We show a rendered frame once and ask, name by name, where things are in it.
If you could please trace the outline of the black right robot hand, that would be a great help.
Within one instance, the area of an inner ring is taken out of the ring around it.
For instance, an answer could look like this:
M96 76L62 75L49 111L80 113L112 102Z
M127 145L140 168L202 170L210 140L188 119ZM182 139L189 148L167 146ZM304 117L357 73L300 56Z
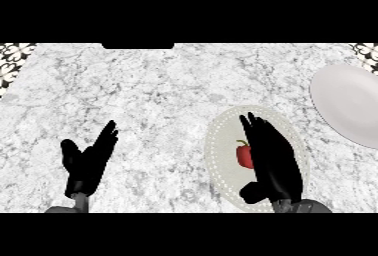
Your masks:
M239 120L251 146L256 181L239 190L247 204L267 199L270 202L301 201L303 178L294 156L292 146L269 121L241 115Z

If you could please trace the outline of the white plate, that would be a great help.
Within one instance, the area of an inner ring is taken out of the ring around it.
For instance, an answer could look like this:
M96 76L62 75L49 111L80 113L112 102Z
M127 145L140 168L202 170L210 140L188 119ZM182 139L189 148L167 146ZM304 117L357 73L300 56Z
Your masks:
M315 74L310 97L337 133L378 149L378 76L350 65L331 65Z

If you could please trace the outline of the red bell pepper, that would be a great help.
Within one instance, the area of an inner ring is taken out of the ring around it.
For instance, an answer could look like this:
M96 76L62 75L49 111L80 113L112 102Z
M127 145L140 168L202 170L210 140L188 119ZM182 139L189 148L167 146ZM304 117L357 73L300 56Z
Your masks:
M241 146L236 148L236 160L242 167L253 169L251 147L244 140L239 140Z

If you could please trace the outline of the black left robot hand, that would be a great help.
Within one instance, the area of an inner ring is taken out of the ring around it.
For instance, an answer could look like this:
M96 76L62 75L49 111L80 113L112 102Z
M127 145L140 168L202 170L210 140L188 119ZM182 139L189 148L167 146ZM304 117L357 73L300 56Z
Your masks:
M77 193L92 196L96 192L115 144L118 141L115 121L111 120L102 129L98 139L84 151L72 140L61 142L62 164L68 171L65 196Z

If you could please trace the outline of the pale oval placemat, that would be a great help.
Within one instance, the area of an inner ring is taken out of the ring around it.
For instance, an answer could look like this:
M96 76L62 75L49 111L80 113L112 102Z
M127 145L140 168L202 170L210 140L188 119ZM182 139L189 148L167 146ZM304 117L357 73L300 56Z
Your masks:
M253 113L267 120L291 143L295 160L303 177L303 190L307 190L310 168L309 156L303 140L287 117L272 108L257 105L242 105L226 110L210 122L205 137L204 158L211 182L223 198L245 212L272 213L270 201L264 199L256 204L247 204L239 196L239 190L256 181L253 169L242 167L236 160L236 148L247 140L241 115Z

